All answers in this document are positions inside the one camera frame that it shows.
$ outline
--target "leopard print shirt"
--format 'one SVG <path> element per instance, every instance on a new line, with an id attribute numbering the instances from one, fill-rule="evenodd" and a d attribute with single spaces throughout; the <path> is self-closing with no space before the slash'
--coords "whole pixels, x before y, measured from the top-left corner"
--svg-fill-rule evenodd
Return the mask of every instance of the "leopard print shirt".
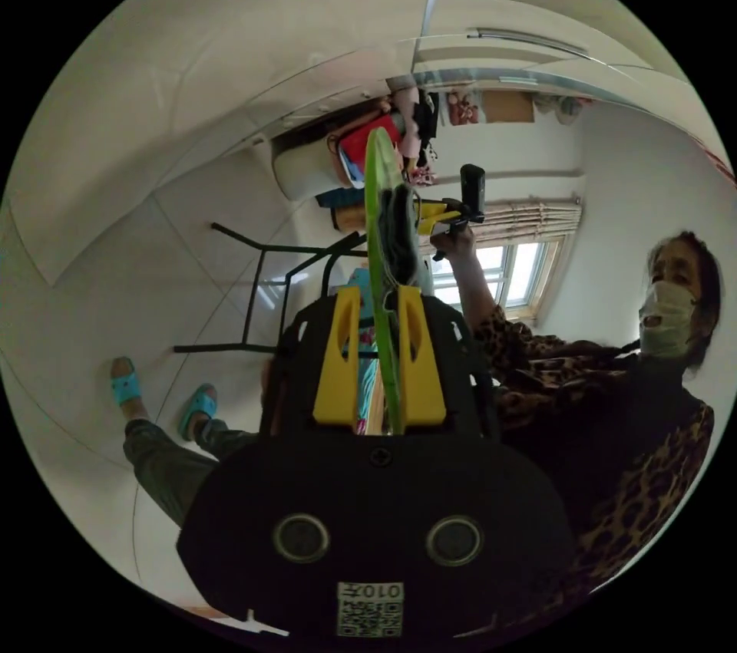
<path id="1" fill-rule="evenodd" d="M 603 373 L 594 357 L 546 359 L 546 353 L 566 342 L 556 336 L 533 335 L 526 325 L 509 322 L 500 306 L 474 336 L 491 376 L 504 387 L 497 408 L 502 436 L 543 413 L 556 414 L 584 399 L 589 389 L 601 389 L 607 379 L 625 374 L 611 369 Z M 564 385 L 566 399 L 556 400 Z M 524 619 L 499 620 L 494 625 L 497 630 L 521 624 L 537 627 L 577 606 L 653 539 L 706 458 L 714 413 L 700 401 L 694 404 L 690 422 L 674 428 L 652 453 L 639 456 L 621 473 L 614 494 L 592 508 L 588 528 L 577 535 L 573 565 L 554 598 Z"/>

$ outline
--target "yellow bracket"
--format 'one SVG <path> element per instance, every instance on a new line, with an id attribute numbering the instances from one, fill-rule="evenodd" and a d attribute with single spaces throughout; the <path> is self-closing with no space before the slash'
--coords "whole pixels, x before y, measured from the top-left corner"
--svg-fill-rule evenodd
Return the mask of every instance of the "yellow bracket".
<path id="1" fill-rule="evenodd" d="M 441 425 L 445 400 L 419 288 L 399 286 L 402 429 Z"/>
<path id="2" fill-rule="evenodd" d="M 360 288 L 340 288 L 312 410 L 316 423 L 350 426 L 354 432 L 359 417 L 360 311 Z M 348 354 L 343 356 L 346 342 Z"/>
<path id="3" fill-rule="evenodd" d="M 417 212 L 417 203 L 415 204 L 415 212 Z M 419 214 L 420 223 L 417 233 L 420 236 L 430 236 L 436 223 L 449 221 L 460 216 L 457 210 L 448 211 L 448 206 L 445 203 L 421 203 Z"/>

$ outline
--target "foot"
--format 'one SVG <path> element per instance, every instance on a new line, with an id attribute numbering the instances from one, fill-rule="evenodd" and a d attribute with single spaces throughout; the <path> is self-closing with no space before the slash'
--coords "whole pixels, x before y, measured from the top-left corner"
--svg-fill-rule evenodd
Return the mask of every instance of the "foot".
<path id="1" fill-rule="evenodd" d="M 203 392 L 207 397 L 210 397 L 217 402 L 217 390 L 215 387 L 208 387 L 206 390 L 203 390 Z M 209 420 L 211 420 L 211 418 L 207 413 L 194 411 L 190 417 L 189 423 L 187 423 L 187 438 L 189 440 L 194 440 L 194 434 L 197 432 L 199 427 Z"/>
<path id="2" fill-rule="evenodd" d="M 112 379 L 119 377 L 127 377 L 129 374 L 134 373 L 134 367 L 131 364 L 131 360 L 127 357 L 120 357 L 113 360 L 113 364 L 110 369 L 110 376 Z M 148 410 L 144 406 L 144 402 L 140 397 L 132 397 L 130 400 L 126 400 L 120 405 L 121 410 L 125 419 L 130 422 L 131 420 L 150 420 L 151 416 L 148 414 Z"/>

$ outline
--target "face mask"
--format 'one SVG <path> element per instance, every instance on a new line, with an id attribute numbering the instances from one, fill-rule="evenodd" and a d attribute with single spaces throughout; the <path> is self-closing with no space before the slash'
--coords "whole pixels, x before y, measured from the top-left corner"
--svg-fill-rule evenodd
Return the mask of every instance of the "face mask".
<path id="1" fill-rule="evenodd" d="M 696 302 L 691 293 L 672 282 L 654 282 L 640 309 L 640 350 L 645 356 L 673 359 L 685 356 L 690 348 L 691 317 Z M 645 326 L 649 316 L 660 321 Z"/>

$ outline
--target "woman's hand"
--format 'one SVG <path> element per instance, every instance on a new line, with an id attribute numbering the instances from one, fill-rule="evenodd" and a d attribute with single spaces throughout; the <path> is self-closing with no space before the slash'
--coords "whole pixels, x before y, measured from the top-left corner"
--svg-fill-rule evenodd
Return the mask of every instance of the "woman's hand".
<path id="1" fill-rule="evenodd" d="M 453 236 L 449 233 L 432 236 L 430 243 L 448 257 L 451 266 L 473 259 L 476 254 L 476 237 L 470 226 L 466 226 L 462 231 L 456 231 Z"/>

